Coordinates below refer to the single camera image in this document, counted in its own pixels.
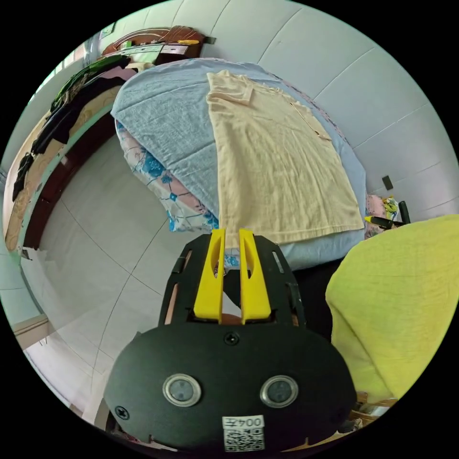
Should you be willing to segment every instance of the screw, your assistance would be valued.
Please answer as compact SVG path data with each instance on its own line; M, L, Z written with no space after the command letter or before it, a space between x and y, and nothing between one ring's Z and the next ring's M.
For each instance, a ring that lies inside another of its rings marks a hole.
M228 344L228 346L235 346L239 343L239 336L237 333L230 331L223 337L223 341L225 341L225 344Z
M115 414L123 421L127 421L129 419L128 410L126 408L123 408L122 406L117 406L115 408Z

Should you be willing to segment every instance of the wooden bed frame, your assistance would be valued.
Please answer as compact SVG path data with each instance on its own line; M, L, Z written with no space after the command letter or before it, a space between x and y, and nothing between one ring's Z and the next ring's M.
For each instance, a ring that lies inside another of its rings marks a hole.
M117 41L109 44L102 56L116 53L120 51L121 45L126 41L131 41L132 46L139 46L141 44L151 44L161 42L163 44L177 43L178 40L198 40L198 44L189 45L188 58L199 57L201 54L202 45L204 44L205 36L191 27L176 25L174 27L158 27L152 29L137 30L128 33Z
M187 45L184 54L160 53L160 59L158 59L160 62L156 62L158 65L181 59L199 57L204 38L203 34L184 26L142 29L127 34L107 46L102 56L121 52L120 46L127 40L131 41L133 46L151 44L157 41L161 41L162 44L176 44L177 40L199 41L198 44ZM17 248L20 249L20 256L27 258L27 248L35 250L39 248L44 228L62 192L89 157L114 135L116 135L115 122L110 113L107 113L91 126L69 149L65 155L65 160L57 165L48 180L43 184L38 201L32 210L24 240Z

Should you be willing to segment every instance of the pile of clothes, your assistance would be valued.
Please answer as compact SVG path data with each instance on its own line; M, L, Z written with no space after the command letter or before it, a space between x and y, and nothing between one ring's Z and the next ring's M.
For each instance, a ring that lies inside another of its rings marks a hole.
M21 159L13 187L13 202L24 189L26 174L37 155L45 153L52 139L64 144L68 142L69 132L83 107L104 91L121 86L127 76L119 71L125 69L129 62L130 58L126 56L109 56L88 65L66 82L53 100L46 123L34 140L31 151Z
M365 204L366 217L381 217L392 221L398 220L400 209L398 202L389 196L382 198L376 195L367 195ZM369 239L377 234L384 232L378 225L365 222L365 239Z

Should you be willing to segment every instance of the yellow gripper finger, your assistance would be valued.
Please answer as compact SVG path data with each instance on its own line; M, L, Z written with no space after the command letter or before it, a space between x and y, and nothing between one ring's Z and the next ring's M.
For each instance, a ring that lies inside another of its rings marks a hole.
M219 263L217 276L214 267ZM199 319L217 320L221 324L223 270L225 263L225 229L213 229L193 312Z
M242 324L247 320L268 319L271 315L268 292L258 257L253 232L239 230L240 250L240 307Z

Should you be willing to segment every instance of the printed label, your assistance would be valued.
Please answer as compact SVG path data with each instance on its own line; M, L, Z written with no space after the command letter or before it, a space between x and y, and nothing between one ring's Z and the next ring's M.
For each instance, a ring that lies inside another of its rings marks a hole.
M264 449L264 418L262 415L224 416L222 423L226 452Z

